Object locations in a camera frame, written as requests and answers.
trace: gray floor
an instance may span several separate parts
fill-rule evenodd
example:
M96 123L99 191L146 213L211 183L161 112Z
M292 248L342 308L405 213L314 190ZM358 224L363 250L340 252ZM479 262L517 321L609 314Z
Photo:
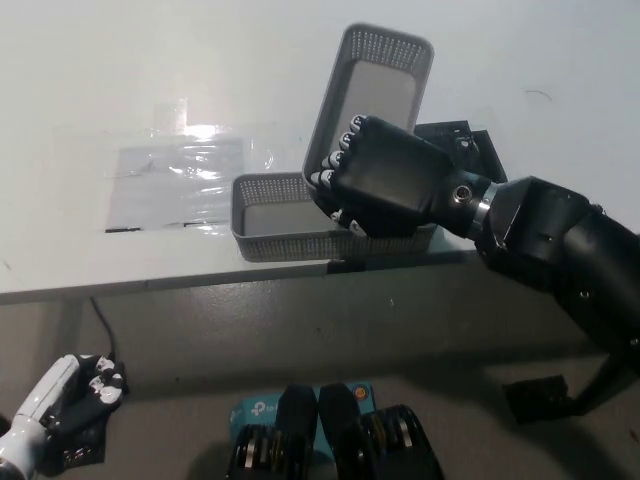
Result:
M65 479L222 478L227 416L291 382L371 380L410 405L448 478L640 478L640 388L583 418L518 426L501 385L562 373L572 391L602 355L545 296L478 264L100 298L132 394L104 465ZM58 356L104 352L87 302L0 308L0 412Z

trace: black cable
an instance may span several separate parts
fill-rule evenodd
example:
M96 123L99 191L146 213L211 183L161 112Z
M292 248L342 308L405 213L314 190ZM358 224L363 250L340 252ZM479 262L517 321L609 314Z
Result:
M102 323L102 325L104 326L104 329L107 331L107 335L109 336L111 351L109 352L109 355L107 356L107 358L112 362L115 362L116 361L116 336L113 334L113 330L111 330L111 325L109 325L109 322L107 322L107 319L104 316L104 313L102 313L102 309L100 308L100 305L98 305L98 301L95 299L95 297L89 297L89 300L91 301L91 305L93 306L94 312L96 312L96 315L98 316L98 320L100 320L100 323Z

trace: white table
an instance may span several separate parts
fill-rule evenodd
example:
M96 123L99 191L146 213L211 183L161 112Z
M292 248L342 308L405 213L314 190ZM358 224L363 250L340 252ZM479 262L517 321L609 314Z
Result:
M320 272L245 262L229 231L105 234L115 152L96 132L275 122L299 170L340 36L365 21L429 39L419 121L489 130L510 178L536 175L640 230L640 4L31 0L0 16L0 301ZM446 237L434 251L470 249Z

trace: robotic hand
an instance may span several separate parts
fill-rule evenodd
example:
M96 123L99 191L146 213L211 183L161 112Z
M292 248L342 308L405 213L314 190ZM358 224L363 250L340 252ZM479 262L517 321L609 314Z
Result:
M582 195L528 177L504 184L456 168L436 146L358 115L311 176L358 235L400 237L436 223L475 242L491 270L558 303L640 374L640 240Z
M104 455L106 421L123 393L122 363L101 356L58 359L0 437L0 479L29 480L36 469L56 474L102 460L96 455Z

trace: perforated basket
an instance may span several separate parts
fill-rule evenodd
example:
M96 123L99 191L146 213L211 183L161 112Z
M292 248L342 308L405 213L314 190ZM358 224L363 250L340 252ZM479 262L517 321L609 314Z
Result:
M299 172L242 175L233 182L231 230L250 262L422 253L434 229L420 227L408 238L357 237L320 211Z
M420 37L358 23L345 31L303 165L307 186L355 115L413 131L434 51Z

